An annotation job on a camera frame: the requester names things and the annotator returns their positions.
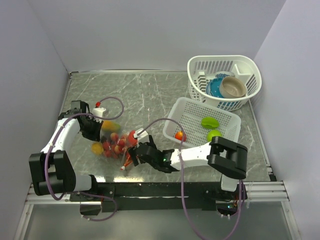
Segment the clear zip top bag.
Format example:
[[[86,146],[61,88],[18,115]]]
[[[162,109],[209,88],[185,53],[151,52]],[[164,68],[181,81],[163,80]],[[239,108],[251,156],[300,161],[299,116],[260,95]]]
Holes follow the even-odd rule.
[[[107,159],[119,160],[121,163],[121,171],[128,170],[133,164],[131,157],[128,153],[129,146],[127,142],[128,135],[131,131],[123,131],[122,127],[118,132],[109,132],[100,130],[100,141],[104,149],[103,153],[99,156],[106,157]]]

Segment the green fake pepper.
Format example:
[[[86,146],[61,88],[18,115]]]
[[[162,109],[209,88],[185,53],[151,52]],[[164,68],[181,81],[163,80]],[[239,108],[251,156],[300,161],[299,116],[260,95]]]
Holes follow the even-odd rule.
[[[216,129],[220,126],[220,123],[218,122],[218,120],[216,120],[213,117],[204,117],[201,120],[201,126],[205,129]]]

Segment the green fake apple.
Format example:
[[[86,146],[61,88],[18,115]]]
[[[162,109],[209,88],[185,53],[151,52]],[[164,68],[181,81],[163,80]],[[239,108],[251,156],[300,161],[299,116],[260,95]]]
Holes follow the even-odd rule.
[[[222,133],[217,130],[217,129],[212,129],[206,136],[206,139],[208,142],[211,142],[212,141],[212,138],[214,137],[222,137]]]

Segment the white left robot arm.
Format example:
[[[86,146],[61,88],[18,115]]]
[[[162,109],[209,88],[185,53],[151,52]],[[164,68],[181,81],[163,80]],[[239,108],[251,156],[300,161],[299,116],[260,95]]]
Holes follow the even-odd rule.
[[[29,157],[29,168],[36,195],[44,196],[69,192],[81,192],[88,201],[97,199],[100,189],[94,175],[77,175],[68,152],[78,133],[90,141],[101,139],[102,117],[106,108],[97,106],[90,110],[89,104],[75,100],[70,109],[58,117],[57,127],[49,143]]]

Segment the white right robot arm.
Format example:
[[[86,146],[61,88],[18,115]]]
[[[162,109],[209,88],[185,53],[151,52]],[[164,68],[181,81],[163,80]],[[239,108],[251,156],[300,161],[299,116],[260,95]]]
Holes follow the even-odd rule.
[[[221,136],[214,136],[204,145],[186,149],[157,149],[151,135],[138,141],[128,153],[135,166],[149,164],[157,171],[170,174],[185,168],[210,166],[221,173],[219,195],[232,198],[240,180],[247,177],[248,148]]]

